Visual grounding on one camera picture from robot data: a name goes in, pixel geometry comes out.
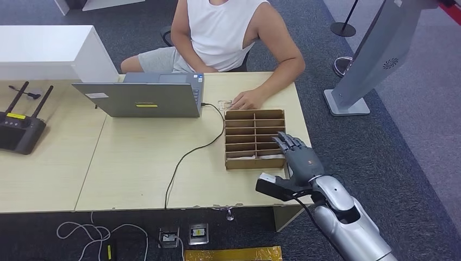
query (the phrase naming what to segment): white cabinet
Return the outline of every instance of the white cabinet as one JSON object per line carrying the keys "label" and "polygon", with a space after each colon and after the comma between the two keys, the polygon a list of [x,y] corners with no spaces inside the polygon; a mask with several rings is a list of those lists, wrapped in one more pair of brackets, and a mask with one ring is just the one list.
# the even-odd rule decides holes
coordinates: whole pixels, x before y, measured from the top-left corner
{"label": "white cabinet", "polygon": [[94,26],[0,26],[0,80],[117,82]]}

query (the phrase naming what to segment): laptop sticker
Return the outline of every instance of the laptop sticker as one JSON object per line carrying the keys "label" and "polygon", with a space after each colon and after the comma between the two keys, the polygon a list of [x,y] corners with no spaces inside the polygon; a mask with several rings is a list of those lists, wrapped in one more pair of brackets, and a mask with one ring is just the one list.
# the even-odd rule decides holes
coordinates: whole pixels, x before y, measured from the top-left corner
{"label": "laptop sticker", "polygon": [[107,96],[107,94],[103,92],[95,92],[93,94],[85,94],[85,95],[87,95],[88,98],[90,99],[109,98],[109,96]]}

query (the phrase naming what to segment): knee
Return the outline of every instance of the knee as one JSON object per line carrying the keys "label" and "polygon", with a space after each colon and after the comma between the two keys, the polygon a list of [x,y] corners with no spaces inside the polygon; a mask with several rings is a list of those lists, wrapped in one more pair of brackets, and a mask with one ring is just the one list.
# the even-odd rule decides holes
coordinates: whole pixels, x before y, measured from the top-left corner
{"label": "knee", "polygon": [[143,72],[137,55],[123,60],[123,62],[120,64],[120,69],[122,70],[122,73]]}

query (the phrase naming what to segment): yellow label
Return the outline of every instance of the yellow label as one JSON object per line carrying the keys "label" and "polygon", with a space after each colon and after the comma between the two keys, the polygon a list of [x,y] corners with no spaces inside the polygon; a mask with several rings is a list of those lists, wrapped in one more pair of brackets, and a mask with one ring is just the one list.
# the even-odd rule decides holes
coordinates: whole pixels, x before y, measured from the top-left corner
{"label": "yellow label", "polygon": [[15,113],[8,113],[7,117],[16,118],[16,119],[20,119],[20,120],[24,120],[26,118],[25,115],[15,114]]}
{"label": "yellow label", "polygon": [[138,108],[157,108],[158,105],[156,104],[136,104]]}
{"label": "yellow label", "polygon": [[110,245],[107,245],[107,259],[112,260],[112,253],[110,252]]}

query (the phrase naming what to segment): laptop lid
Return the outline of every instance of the laptop lid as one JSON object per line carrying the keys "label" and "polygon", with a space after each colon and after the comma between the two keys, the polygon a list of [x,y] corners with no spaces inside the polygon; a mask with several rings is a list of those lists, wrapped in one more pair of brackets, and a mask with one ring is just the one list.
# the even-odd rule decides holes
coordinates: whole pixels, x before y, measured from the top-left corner
{"label": "laptop lid", "polygon": [[199,117],[188,83],[73,83],[112,117]]}

